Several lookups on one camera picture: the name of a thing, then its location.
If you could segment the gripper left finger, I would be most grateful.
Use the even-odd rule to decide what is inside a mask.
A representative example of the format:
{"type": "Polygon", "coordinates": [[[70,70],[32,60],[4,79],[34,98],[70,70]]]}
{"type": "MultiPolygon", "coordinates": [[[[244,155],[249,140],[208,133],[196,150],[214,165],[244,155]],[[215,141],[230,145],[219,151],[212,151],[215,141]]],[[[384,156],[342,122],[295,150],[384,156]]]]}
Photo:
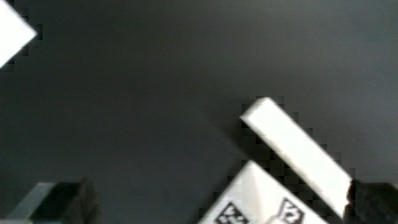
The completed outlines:
{"type": "Polygon", "coordinates": [[[95,183],[40,182],[0,224],[102,224],[95,183]]]}

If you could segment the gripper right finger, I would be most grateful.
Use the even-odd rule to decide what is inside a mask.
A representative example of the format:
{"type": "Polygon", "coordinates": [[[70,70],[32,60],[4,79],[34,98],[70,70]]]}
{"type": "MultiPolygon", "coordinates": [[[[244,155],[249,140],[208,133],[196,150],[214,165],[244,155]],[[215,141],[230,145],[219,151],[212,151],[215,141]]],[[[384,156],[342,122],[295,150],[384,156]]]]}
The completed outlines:
{"type": "Polygon", "coordinates": [[[352,181],[343,224],[398,224],[398,184],[352,181]]]}

